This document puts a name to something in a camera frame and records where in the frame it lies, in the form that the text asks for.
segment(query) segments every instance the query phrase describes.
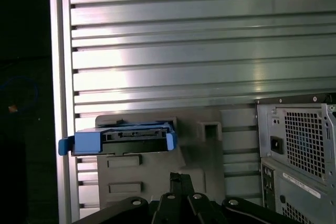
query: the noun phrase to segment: label sticker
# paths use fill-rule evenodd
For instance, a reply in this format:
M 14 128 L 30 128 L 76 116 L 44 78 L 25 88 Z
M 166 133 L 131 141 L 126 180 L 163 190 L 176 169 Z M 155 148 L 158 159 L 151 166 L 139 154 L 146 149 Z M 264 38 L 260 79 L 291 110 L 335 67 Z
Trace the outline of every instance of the label sticker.
M 309 186 L 306 186 L 305 184 L 303 184 L 302 182 L 294 179 L 293 177 L 287 175 L 286 173 L 282 174 L 283 177 L 289 181 L 291 181 L 292 183 L 296 184 L 297 186 L 301 187 L 303 190 L 306 190 L 307 192 L 309 192 L 310 194 L 313 194 L 315 197 L 317 198 L 321 198 L 321 194 L 318 193 L 317 191 L 311 189 Z

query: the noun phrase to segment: dark background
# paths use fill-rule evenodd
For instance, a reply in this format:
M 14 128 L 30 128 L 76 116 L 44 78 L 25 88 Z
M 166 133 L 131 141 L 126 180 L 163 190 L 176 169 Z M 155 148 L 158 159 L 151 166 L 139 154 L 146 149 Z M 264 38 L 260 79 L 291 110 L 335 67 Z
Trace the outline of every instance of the dark background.
M 58 223 L 49 0 L 1 0 L 0 20 L 2 220 Z

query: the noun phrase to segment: ventilation grille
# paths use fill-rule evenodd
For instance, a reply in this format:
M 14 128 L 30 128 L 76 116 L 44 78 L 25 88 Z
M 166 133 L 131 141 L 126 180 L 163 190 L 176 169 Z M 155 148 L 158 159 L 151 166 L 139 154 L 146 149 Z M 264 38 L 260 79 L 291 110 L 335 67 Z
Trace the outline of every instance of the ventilation grille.
M 290 164 L 317 177 L 325 174 L 322 120 L 316 113 L 285 113 Z
M 282 208 L 282 214 L 303 224 L 313 224 L 313 222 L 311 222 L 306 216 L 288 203 L 286 203 L 286 208 Z

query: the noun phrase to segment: power supply fan grille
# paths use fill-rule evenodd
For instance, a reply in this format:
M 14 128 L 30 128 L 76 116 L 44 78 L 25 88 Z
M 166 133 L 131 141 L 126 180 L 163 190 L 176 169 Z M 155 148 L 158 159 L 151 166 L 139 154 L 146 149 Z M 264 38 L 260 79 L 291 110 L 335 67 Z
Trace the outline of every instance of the power supply fan grille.
M 325 174 L 322 120 L 316 113 L 286 112 L 287 158 L 319 178 Z

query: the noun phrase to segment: black metal bracket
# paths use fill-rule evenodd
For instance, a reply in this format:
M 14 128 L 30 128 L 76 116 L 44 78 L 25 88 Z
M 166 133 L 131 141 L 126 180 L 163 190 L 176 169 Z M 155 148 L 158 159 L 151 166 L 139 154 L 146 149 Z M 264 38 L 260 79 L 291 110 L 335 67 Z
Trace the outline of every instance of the black metal bracket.
M 303 94 L 289 97 L 265 98 L 256 100 L 257 104 L 298 104 L 298 103 L 327 103 L 336 102 L 336 93 Z
M 89 215 L 75 224 L 299 224 L 283 215 L 241 198 L 227 198 L 222 205 L 196 193 L 190 175 L 170 174 L 171 191 L 150 204 L 130 197 Z

